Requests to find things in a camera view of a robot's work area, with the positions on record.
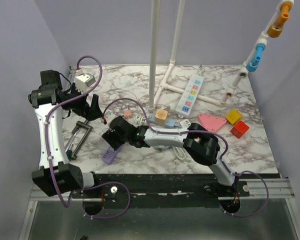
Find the white multicolour power strip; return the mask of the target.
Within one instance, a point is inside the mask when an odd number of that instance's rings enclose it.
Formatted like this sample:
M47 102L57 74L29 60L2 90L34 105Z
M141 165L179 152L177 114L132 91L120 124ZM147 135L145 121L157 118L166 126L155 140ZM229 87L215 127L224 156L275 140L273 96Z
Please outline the white multicolour power strip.
M197 74L193 74L188 80L175 108L175 112L182 118L189 117L204 81L205 78Z

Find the purple USB power strip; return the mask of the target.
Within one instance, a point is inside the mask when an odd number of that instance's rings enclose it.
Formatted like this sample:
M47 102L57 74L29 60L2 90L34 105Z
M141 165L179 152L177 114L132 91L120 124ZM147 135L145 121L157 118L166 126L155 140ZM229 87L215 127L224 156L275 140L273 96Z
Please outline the purple USB power strip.
M122 150L124 145L121 145L118 149L114 150L111 146L109 146L106 152L102 156L102 161L108 165L111 165L119 152Z

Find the pink charger plug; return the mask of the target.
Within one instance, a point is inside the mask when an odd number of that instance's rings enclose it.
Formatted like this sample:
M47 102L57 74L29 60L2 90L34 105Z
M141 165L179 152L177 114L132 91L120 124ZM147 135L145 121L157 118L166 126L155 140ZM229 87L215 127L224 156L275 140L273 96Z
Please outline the pink charger plug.
M123 111L123 118L124 119L131 119L132 118L132 110L131 109L125 109Z

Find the red cube socket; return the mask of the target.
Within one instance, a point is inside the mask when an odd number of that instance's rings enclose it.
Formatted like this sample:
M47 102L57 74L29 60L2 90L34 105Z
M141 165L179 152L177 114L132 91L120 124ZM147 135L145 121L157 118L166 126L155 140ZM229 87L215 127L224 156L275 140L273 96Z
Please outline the red cube socket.
M240 139L250 127L242 120L238 121L230 130L230 132L238 139Z

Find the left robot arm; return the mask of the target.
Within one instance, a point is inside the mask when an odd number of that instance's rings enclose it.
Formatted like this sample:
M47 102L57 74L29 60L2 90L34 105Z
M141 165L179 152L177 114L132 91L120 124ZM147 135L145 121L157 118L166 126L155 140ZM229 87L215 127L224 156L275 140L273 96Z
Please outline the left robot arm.
M92 74L80 73L71 88L64 91L59 72L41 71L40 77L41 85L28 95L39 125L41 148L39 170L32 172L32 180L49 197L79 189L91 198L97 197L101 185L94 180L93 173L82 172L70 164L62 130L64 111L71 111L89 122L104 116L98 95L92 96L91 103L84 95L96 79Z

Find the pink triangular power strip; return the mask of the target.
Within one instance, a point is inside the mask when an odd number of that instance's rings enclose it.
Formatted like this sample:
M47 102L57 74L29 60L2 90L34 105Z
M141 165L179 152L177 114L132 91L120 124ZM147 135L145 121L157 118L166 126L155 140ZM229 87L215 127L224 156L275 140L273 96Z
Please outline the pink triangular power strip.
M205 113L200 113L198 115L199 124L204 127L209 132L216 133L220 128L222 128L227 120L223 117L218 117L214 115L209 115Z

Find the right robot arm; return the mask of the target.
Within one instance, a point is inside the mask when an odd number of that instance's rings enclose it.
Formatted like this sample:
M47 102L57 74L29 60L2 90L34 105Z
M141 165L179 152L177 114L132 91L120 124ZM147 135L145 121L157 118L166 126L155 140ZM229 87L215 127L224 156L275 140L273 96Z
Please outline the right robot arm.
M117 150L128 143L135 148L150 148L155 146L178 147L184 149L192 159L207 166L214 173L220 184L220 191L231 196L238 190L238 178L222 160L228 150L225 143L224 152L220 153L220 135L207 131L198 123L192 123L188 128L165 129L148 125L134 126L122 116L110 114L103 119L108 130L102 138Z

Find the yellow cube socket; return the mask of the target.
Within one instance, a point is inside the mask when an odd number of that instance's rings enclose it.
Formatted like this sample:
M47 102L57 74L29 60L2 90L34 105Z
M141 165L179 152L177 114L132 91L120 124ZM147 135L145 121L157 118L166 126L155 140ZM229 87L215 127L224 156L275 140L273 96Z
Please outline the yellow cube socket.
M226 120L232 124L235 125L238 121L242 119L243 115L237 110L232 109L226 116Z

